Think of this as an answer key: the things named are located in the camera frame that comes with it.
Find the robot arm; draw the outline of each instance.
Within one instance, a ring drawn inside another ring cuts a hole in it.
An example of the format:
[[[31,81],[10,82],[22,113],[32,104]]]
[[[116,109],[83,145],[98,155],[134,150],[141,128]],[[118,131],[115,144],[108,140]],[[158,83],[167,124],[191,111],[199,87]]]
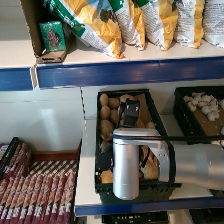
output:
[[[147,145],[157,157],[159,181],[169,181],[172,160],[176,167],[174,182],[224,189],[224,151],[221,146],[174,145],[174,154],[171,154],[166,142],[134,140],[140,136],[159,136],[156,130],[120,128],[115,129],[113,134],[119,136],[113,138],[113,191],[120,199],[132,200],[139,194],[139,145]],[[133,140],[125,140],[127,136],[133,136]]]

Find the green label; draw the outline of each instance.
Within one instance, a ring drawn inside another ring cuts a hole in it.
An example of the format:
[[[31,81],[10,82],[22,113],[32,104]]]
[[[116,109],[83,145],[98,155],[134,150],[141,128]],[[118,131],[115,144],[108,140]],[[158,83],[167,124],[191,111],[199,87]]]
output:
[[[153,0],[137,0],[138,6],[142,7],[144,5],[146,5],[147,3],[153,3]]]
[[[47,2],[43,0],[40,1],[50,12],[67,23],[75,35],[78,37],[82,36],[85,32],[85,25],[80,24],[77,20],[75,20],[60,0],[47,0]]]
[[[112,9],[116,12],[123,8],[124,0],[109,0]]]

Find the snack bag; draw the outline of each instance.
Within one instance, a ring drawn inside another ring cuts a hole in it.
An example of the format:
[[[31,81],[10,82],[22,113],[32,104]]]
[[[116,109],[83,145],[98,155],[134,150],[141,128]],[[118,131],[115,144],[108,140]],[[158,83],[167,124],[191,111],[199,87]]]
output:
[[[178,20],[174,39],[183,46],[199,48],[204,35],[202,12],[205,0],[177,0]]]
[[[146,37],[167,51],[177,24],[176,2],[173,0],[137,0],[143,12]]]
[[[105,54],[122,58],[121,32],[107,0],[40,0],[51,13],[67,23],[72,32]]]
[[[224,1],[206,0],[203,19],[205,40],[224,48]]]
[[[122,40],[135,45],[138,50],[145,47],[145,27],[142,11],[136,0],[109,0],[118,20]]]

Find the yellow chip bag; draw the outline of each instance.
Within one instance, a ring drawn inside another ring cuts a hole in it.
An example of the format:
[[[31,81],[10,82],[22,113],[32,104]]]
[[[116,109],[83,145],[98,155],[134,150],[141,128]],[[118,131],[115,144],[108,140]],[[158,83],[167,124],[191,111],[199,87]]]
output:
[[[107,0],[39,0],[51,13],[70,26],[86,45],[122,58],[121,32]]]
[[[143,12],[146,37],[167,51],[177,24],[176,3],[172,0],[137,0]]]
[[[135,45],[138,50],[145,48],[145,27],[142,11],[136,0],[109,0],[125,43]]]
[[[204,35],[202,12],[205,0],[177,0],[178,20],[174,39],[183,46],[199,48]]]

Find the black tray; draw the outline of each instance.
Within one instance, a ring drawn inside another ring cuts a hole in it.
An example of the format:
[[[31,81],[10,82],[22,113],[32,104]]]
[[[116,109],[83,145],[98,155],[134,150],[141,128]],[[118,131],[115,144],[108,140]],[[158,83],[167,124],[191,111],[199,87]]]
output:
[[[147,212],[122,215],[103,215],[102,223],[105,224],[168,224],[167,212]]]
[[[96,156],[98,157],[100,153],[100,143],[102,141],[100,137],[100,131],[99,131],[99,111],[100,111],[100,105],[99,105],[99,98],[100,96],[106,93],[108,97],[120,97],[124,94],[129,94],[132,96],[145,94],[146,103],[148,106],[149,113],[151,115],[152,121],[156,123],[156,129],[160,133],[161,136],[167,136],[167,133],[165,131],[165,128],[163,126],[163,123],[161,121],[161,118],[157,112],[157,109],[155,107],[154,101],[151,98],[151,95],[148,91],[148,89],[142,89],[142,90],[131,90],[131,91],[114,91],[114,92],[100,92],[98,93],[97,97],[97,127],[96,127]],[[181,184],[177,183],[164,183],[159,182],[158,180],[148,180],[148,181],[140,181],[139,182],[139,196],[134,200],[121,200],[118,199],[113,194],[113,184],[101,184],[100,183],[100,174],[101,170],[97,165],[97,160],[95,161],[95,191],[96,193],[100,194],[101,201],[104,204],[130,204],[130,203],[139,203],[139,202],[150,202],[150,201],[162,201],[162,200],[168,200],[171,196],[172,192],[176,187],[181,187]]]
[[[199,87],[180,87],[175,90],[175,103],[174,115],[185,136],[206,136],[201,125],[195,118],[194,114],[189,109],[187,103],[184,101],[184,96],[191,96],[193,92],[205,92],[206,95],[213,95],[218,100],[224,99],[223,86],[199,86]],[[211,144],[210,141],[206,142],[187,142],[190,144],[204,143]],[[223,191],[210,190],[215,197],[224,197]]]
[[[10,142],[7,150],[5,151],[3,157],[0,160],[0,179],[2,179],[2,176],[4,174],[5,167],[9,164],[12,156],[14,155],[16,148],[19,144],[19,139],[17,137],[14,137],[12,141]]]
[[[223,224],[224,208],[190,209],[194,224]]]

